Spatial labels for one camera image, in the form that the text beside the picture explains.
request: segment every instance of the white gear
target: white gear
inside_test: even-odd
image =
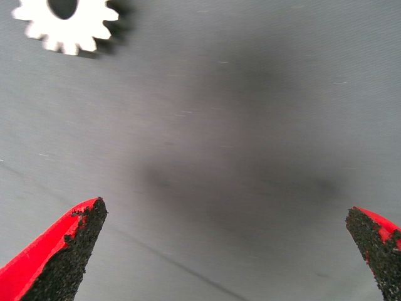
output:
[[[103,21],[118,20],[118,13],[106,6],[108,0],[78,0],[75,13],[60,19],[51,10],[48,0],[20,0],[21,6],[12,11],[15,19],[30,21],[26,36],[43,40],[47,50],[61,50],[77,55],[79,48],[95,51],[93,38],[107,40],[111,34]]]

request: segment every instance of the gray surface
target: gray surface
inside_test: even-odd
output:
[[[41,49],[17,5],[0,264],[99,195],[78,301],[381,299],[344,219],[401,222],[399,0],[136,0],[97,60]]]

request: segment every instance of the gear hole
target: gear hole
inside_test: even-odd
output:
[[[47,0],[51,11],[60,19],[70,19],[78,6],[78,0]]]

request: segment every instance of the gear tooth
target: gear tooth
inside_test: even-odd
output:
[[[39,30],[38,26],[34,22],[30,22],[30,24],[26,27],[25,34],[28,38],[32,39],[40,39],[43,36],[43,33]]]
[[[60,44],[57,40],[47,36],[46,39],[43,41],[43,47],[47,50],[58,51],[60,48]]]
[[[64,42],[61,49],[63,50],[63,53],[65,55],[78,55],[78,51],[79,51],[79,49],[75,45],[75,43],[71,43],[71,42]]]
[[[112,35],[104,25],[97,27],[94,32],[93,37],[98,39],[107,40]]]
[[[117,21],[118,20],[118,13],[114,9],[107,8],[105,13],[104,13],[103,20],[106,20],[106,21]]]
[[[14,19],[23,20],[23,21],[31,20],[29,11],[26,8],[24,8],[23,6],[13,9],[13,11],[11,11],[11,15],[13,16]]]
[[[80,47],[85,51],[95,51],[97,49],[95,40],[91,38],[87,38],[80,43]]]

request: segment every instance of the red plastic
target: red plastic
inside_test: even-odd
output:
[[[41,274],[48,260],[67,247],[64,235],[75,236],[81,216],[73,213],[83,212],[86,208],[91,210],[97,199],[87,200],[71,208],[0,269],[1,301],[18,301],[24,296]]]
[[[383,216],[361,207],[356,208],[365,213],[371,220],[380,226],[378,234],[384,243],[391,238],[395,230],[399,230],[401,232],[401,228]],[[397,248],[401,250],[401,240],[397,240]]]

